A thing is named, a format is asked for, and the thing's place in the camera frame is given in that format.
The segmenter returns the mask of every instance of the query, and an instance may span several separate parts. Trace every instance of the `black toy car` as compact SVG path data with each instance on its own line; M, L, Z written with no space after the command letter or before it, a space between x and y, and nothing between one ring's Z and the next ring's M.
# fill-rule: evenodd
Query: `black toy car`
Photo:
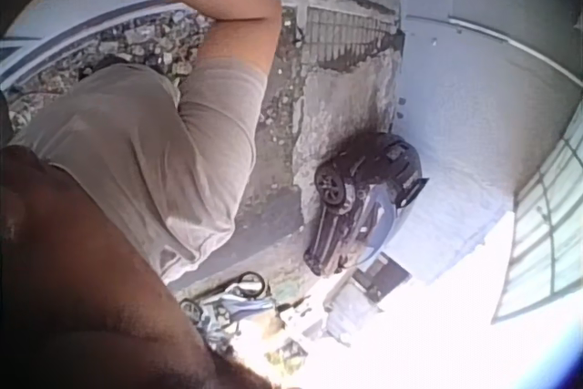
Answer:
M350 138L314 175L322 215L303 256L312 272L330 276L376 256L427 181L419 154L401 137Z

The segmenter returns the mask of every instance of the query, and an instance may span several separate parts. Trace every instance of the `man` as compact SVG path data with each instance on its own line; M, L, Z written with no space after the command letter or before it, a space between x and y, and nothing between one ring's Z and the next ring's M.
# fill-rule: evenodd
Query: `man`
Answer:
M29 1L0 0L0 30ZM216 20L180 97L107 67L0 152L2 387L270 387L211 353L165 283L233 233L281 1L180 1Z

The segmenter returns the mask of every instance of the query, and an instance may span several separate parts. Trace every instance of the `gray t-shirt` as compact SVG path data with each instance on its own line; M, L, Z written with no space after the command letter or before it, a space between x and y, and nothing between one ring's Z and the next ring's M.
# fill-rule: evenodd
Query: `gray t-shirt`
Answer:
M234 231L266 84L230 58L199 61L180 92L147 67L115 65L12 143L69 173L168 283Z

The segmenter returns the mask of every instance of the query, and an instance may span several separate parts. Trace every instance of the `car wheel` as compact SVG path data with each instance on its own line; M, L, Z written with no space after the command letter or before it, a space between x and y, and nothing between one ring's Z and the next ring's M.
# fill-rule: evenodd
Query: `car wheel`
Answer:
M327 205L338 207L346 200L346 187L343 177L340 176L334 166L322 164L314 176L316 189L323 202Z

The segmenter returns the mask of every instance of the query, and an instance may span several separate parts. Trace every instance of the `drain grate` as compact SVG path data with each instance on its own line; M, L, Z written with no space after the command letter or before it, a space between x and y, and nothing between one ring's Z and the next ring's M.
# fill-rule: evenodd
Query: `drain grate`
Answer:
M402 33L372 17L309 7L303 64L344 71L389 47L402 48Z

